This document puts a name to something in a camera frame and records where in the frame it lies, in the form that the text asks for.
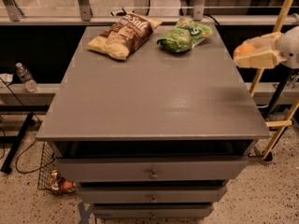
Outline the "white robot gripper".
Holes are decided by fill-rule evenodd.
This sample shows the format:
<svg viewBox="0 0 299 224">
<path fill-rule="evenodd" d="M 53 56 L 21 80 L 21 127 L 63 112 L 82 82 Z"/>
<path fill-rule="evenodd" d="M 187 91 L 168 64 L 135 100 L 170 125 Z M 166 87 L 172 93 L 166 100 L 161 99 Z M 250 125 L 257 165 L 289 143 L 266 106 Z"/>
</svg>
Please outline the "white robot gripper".
<svg viewBox="0 0 299 224">
<path fill-rule="evenodd" d="M 274 32 L 247 39 L 242 43 L 242 47 L 248 47 L 250 50 L 263 47 L 270 49 L 235 56 L 234 62 L 240 68 L 273 69 L 279 63 L 291 69 L 299 68 L 299 26 L 291 28 L 285 34 Z M 280 53 L 271 50 L 277 48 Z"/>
</svg>

